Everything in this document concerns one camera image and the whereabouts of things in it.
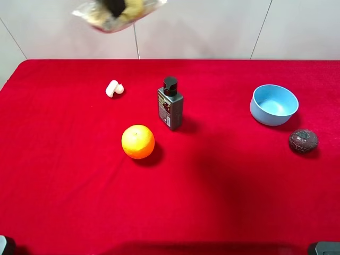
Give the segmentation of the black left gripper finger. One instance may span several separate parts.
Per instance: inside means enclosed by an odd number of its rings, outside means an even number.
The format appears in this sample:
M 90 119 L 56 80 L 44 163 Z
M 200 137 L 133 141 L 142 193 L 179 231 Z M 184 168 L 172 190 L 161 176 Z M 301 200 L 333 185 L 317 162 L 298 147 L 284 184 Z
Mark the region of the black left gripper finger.
M 125 0 L 102 0 L 112 15 L 117 18 L 126 9 Z

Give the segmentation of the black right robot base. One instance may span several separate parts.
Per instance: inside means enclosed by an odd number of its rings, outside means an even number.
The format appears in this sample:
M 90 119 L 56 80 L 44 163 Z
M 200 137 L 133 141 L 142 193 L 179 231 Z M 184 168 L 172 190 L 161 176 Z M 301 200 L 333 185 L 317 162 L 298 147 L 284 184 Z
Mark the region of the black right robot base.
M 308 255 L 340 255 L 340 242 L 316 242 L 308 247 Z

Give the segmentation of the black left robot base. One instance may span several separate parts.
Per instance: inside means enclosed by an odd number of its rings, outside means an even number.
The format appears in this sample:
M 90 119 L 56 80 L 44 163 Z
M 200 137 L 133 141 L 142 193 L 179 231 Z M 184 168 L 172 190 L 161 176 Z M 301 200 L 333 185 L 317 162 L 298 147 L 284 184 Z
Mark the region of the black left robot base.
M 16 244 L 10 237 L 0 236 L 0 255 L 14 255 Z

